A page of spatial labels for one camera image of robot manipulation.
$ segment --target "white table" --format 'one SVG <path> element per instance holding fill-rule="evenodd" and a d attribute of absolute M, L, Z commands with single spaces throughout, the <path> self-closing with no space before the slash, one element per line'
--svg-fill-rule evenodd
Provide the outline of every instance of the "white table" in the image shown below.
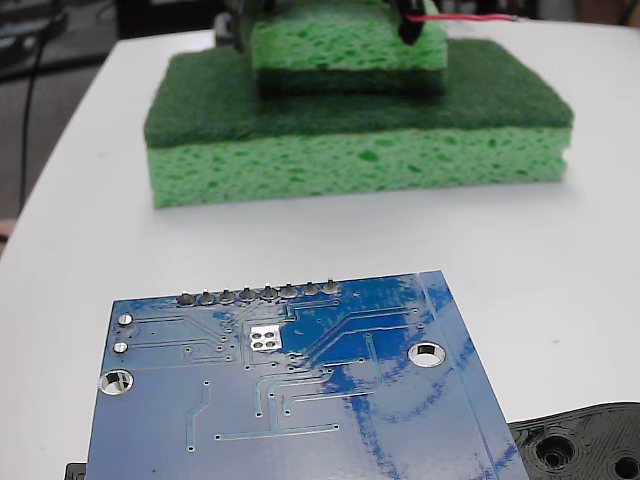
<path fill-rule="evenodd" d="M 442 269 L 508 421 L 640 401 L 640 32 L 474 28 L 575 109 L 564 183 L 154 210 L 143 121 L 212 36 L 121 42 L 0 261 L 0 478 L 86 460 L 114 299 L 204 287 Z"/>

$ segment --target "black 3d printed part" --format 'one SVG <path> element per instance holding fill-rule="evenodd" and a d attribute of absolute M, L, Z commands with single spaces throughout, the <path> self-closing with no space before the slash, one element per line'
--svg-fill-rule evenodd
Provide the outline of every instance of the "black 3d printed part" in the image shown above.
<path fill-rule="evenodd" d="M 640 479 L 640 403 L 509 425 L 531 480 Z"/>

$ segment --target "blue circuit board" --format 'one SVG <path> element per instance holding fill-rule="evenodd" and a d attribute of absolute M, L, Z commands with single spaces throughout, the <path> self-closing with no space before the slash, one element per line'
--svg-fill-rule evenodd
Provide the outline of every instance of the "blue circuit board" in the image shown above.
<path fill-rule="evenodd" d="M 87 480 L 527 479 L 440 272 L 115 302 Z"/>

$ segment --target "red wire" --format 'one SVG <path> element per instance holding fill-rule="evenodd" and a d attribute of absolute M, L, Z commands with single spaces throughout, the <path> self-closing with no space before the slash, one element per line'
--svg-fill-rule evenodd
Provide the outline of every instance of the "red wire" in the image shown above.
<path fill-rule="evenodd" d="M 471 22 L 491 22 L 496 20 L 504 20 L 507 22 L 513 22 L 517 20 L 517 17 L 513 15 L 465 15 L 461 13 L 449 13 L 439 15 L 409 15 L 407 19 L 412 22 L 428 22 L 430 20 L 469 20 Z"/>

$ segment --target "green sponge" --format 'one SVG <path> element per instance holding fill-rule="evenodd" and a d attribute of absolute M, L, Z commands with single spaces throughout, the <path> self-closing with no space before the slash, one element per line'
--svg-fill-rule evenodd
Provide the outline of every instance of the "green sponge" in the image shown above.
<path fill-rule="evenodd" d="M 442 97 L 261 100 L 231 48 L 174 58 L 145 128 L 156 205 L 560 180 L 570 108 L 492 42 L 449 51 Z"/>
<path fill-rule="evenodd" d="M 429 13 L 437 13 L 427 2 Z M 399 20 L 380 0 L 281 2 L 251 37 L 263 91 L 282 93 L 415 90 L 442 92 L 446 27 L 427 22 L 405 45 Z"/>

